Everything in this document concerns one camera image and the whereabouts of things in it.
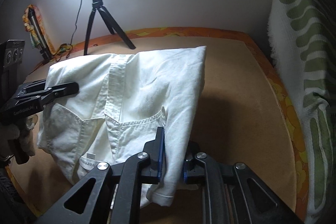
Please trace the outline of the left hand in white glove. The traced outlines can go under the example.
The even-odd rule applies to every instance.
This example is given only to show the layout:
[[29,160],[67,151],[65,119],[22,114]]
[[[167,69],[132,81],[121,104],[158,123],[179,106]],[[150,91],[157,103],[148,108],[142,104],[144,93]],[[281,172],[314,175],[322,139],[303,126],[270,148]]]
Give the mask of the left hand in white glove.
[[1,124],[1,160],[8,159],[22,150],[28,157],[35,155],[33,129],[38,122],[36,114],[18,121],[17,124]]

